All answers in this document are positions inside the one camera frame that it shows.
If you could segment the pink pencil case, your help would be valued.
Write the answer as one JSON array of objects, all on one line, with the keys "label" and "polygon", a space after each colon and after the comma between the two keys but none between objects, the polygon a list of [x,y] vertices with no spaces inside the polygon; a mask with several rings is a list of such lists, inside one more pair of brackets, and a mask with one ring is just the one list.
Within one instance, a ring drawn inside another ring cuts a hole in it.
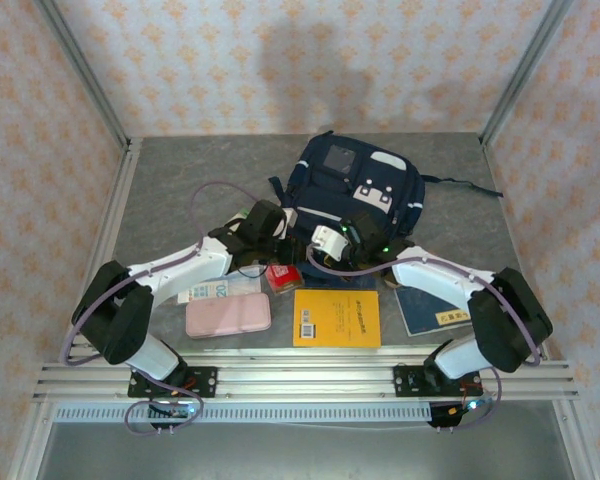
[{"label": "pink pencil case", "polygon": [[258,332],[270,326],[271,309],[265,293],[192,301],[185,310],[185,332],[190,338]]}]

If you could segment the orange book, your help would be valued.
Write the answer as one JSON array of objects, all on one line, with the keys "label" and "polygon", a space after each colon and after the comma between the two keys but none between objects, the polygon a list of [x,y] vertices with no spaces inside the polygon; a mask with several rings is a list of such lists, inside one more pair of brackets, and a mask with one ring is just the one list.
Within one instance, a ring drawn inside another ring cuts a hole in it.
[{"label": "orange book", "polygon": [[379,295],[375,290],[299,289],[294,294],[293,346],[381,346]]}]

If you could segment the aluminium frame leg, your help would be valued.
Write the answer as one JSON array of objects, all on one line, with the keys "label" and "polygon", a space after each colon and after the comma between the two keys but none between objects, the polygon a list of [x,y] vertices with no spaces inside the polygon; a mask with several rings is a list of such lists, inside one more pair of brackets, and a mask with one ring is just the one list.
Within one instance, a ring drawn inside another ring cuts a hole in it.
[{"label": "aluminium frame leg", "polygon": [[7,480],[36,480],[54,423],[56,405],[32,403],[24,421]]},{"label": "aluminium frame leg", "polygon": [[553,408],[575,480],[600,480],[600,455],[581,401],[554,400]]}]

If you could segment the navy book with flower print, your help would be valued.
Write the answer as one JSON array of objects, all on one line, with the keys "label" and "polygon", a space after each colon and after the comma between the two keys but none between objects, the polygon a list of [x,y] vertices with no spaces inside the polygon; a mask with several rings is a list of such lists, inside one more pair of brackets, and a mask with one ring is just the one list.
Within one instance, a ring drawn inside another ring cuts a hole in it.
[{"label": "navy book with flower print", "polygon": [[376,279],[371,275],[338,277],[333,275],[310,275],[302,273],[304,287],[321,290],[376,290]]}]

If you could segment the aluminium side rail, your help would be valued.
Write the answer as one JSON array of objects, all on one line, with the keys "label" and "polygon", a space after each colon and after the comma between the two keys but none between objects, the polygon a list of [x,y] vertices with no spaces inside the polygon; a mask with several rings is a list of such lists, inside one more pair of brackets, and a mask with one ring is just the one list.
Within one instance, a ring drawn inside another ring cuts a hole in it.
[{"label": "aluminium side rail", "polygon": [[113,256],[142,143],[143,138],[141,137],[131,138],[128,145],[122,150],[77,301],[81,300],[101,265]]}]

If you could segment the red packet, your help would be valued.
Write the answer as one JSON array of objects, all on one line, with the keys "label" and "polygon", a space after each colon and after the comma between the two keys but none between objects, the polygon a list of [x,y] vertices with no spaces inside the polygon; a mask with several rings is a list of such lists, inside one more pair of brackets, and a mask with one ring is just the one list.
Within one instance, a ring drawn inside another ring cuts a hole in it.
[{"label": "red packet", "polygon": [[303,279],[296,267],[292,265],[271,265],[265,277],[274,294],[282,294],[300,287]]}]

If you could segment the aluminium corner post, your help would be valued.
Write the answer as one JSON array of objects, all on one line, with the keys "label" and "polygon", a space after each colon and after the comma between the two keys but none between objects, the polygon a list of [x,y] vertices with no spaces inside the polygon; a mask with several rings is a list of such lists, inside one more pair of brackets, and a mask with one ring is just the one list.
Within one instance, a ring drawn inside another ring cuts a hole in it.
[{"label": "aluminium corner post", "polygon": [[32,1],[47,22],[115,143],[126,151],[130,139],[56,0]]},{"label": "aluminium corner post", "polygon": [[480,144],[484,149],[487,149],[493,143],[504,126],[573,2],[574,0],[551,0],[549,3],[492,114],[479,135]]}]

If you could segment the plain navy book yellow label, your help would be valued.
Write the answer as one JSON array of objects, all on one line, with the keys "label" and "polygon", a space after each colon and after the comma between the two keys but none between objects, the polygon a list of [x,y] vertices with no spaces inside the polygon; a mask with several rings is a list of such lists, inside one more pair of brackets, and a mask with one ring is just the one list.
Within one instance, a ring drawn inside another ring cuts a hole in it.
[{"label": "plain navy book yellow label", "polygon": [[395,297],[410,337],[471,325],[468,312],[417,288],[399,287]]}]

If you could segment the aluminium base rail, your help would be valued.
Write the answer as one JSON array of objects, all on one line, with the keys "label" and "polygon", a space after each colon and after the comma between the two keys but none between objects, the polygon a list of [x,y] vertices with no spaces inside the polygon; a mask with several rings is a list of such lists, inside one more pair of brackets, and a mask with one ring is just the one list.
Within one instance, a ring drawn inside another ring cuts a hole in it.
[{"label": "aluminium base rail", "polygon": [[[388,402],[395,397],[393,369],[417,365],[431,347],[372,349],[218,349],[186,356],[192,366],[218,370],[215,402]],[[37,401],[114,401],[127,398],[130,371],[94,360],[79,367],[43,366],[33,390]],[[569,364],[545,360],[514,373],[484,371],[483,384],[505,401],[577,400]]]}]

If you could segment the navy blue backpack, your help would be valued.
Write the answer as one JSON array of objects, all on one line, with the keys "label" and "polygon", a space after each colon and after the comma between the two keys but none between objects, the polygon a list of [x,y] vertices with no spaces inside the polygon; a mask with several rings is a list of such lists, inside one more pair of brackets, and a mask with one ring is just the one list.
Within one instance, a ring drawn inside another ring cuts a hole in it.
[{"label": "navy blue backpack", "polygon": [[388,239],[407,237],[424,208],[425,185],[444,181],[402,155],[332,131],[309,140],[285,183],[269,179],[281,206],[297,213],[288,234],[302,246],[317,227],[337,229],[360,213]]}]

